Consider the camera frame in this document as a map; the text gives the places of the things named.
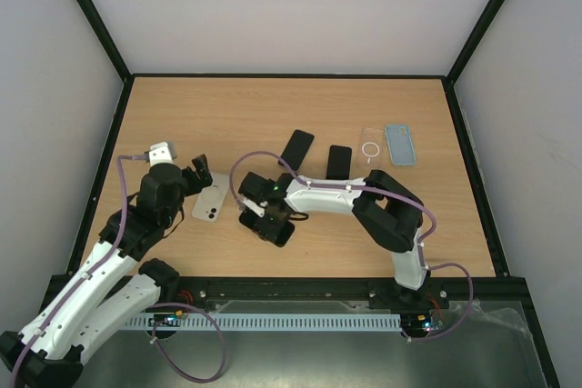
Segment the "black phone from blue case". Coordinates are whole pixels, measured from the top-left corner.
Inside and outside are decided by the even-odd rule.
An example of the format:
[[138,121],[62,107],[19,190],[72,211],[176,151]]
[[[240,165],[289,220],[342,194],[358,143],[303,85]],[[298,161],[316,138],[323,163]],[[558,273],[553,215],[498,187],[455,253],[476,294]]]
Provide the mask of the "black phone from blue case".
[[347,180],[350,176],[352,149],[343,145],[333,144],[329,147],[326,179]]

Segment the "clear phone case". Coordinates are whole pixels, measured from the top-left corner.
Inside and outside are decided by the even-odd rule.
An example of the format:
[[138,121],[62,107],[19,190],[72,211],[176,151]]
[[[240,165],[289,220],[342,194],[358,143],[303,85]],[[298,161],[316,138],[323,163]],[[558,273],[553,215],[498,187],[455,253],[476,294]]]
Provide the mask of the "clear phone case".
[[364,127],[358,146],[358,166],[366,170],[379,169],[382,166],[383,158],[383,132],[376,128]]

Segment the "light blue phone case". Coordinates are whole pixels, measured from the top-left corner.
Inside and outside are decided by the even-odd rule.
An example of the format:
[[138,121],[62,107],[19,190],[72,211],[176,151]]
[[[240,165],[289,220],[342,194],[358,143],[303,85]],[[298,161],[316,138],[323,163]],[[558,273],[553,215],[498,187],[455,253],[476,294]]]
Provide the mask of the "light blue phone case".
[[413,166],[416,153],[410,130],[406,124],[388,124],[385,127],[390,161],[396,166]]

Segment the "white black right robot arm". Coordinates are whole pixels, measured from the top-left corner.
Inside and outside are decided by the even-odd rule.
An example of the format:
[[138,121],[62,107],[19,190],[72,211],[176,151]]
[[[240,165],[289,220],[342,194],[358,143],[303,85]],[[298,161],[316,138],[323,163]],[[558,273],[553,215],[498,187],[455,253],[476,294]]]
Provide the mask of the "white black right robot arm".
[[264,241],[283,247],[295,231],[294,219],[311,213],[350,215],[370,238],[391,253],[396,296],[406,307],[428,297],[429,277],[420,244],[423,203],[396,179],[380,170],[352,180],[313,179],[281,174],[277,180],[248,173],[238,188],[239,222]]

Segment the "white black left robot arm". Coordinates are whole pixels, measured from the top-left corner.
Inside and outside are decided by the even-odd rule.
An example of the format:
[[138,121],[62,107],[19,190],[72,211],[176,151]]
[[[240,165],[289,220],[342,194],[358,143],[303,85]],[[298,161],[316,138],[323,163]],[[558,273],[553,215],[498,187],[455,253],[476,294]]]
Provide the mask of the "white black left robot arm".
[[96,352],[146,309],[191,305],[178,295],[179,273],[145,260],[184,215],[184,200],[209,187],[205,155],[180,168],[163,149],[144,154],[149,170],[135,194],[122,194],[98,242],[54,299],[18,332],[1,335],[1,359],[12,387],[72,387]]

